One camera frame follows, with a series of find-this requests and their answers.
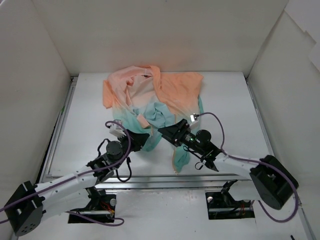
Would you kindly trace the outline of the orange and teal jacket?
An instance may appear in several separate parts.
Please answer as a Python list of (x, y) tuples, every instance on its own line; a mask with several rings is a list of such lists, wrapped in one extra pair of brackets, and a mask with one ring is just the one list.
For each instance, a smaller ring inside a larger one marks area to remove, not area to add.
[(130, 66), (103, 81), (102, 103), (126, 129), (149, 134), (142, 150), (151, 152), (161, 141), (160, 128), (203, 113), (203, 79), (197, 72), (165, 73), (154, 65)]

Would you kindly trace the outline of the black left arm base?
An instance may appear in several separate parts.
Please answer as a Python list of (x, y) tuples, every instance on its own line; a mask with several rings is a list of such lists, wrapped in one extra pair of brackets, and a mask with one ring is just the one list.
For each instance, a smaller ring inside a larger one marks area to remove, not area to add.
[(75, 208), (71, 211), (98, 222), (113, 224), (115, 222), (116, 204), (116, 194), (107, 193), (103, 189), (91, 189), (89, 191), (89, 203), (85, 207)]

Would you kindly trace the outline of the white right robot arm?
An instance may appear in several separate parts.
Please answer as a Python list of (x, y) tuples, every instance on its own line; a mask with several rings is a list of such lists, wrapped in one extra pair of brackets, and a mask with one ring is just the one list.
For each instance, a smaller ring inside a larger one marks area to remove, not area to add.
[(206, 168), (229, 172), (252, 181), (259, 199), (275, 210), (280, 210), (297, 192), (298, 181), (273, 155), (245, 159), (226, 154), (211, 142), (209, 131), (201, 129), (192, 133), (186, 119), (164, 127), (160, 132), (175, 147), (186, 147)]

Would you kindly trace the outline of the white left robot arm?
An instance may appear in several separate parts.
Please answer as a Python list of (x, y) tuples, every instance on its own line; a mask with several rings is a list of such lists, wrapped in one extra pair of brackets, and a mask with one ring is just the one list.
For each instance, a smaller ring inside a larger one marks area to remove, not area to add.
[(130, 160), (128, 155), (140, 151), (149, 137), (127, 129), (117, 140), (107, 142), (105, 153), (79, 170), (45, 183), (20, 184), (4, 206), (14, 234), (24, 236), (61, 213), (99, 210), (106, 195), (96, 186), (113, 177), (122, 163)]

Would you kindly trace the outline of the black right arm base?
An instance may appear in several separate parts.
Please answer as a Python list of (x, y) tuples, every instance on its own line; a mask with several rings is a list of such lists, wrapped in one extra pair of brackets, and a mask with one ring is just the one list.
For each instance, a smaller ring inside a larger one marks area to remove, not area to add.
[(234, 200), (227, 192), (206, 192), (209, 220), (254, 219), (255, 213), (250, 200)]

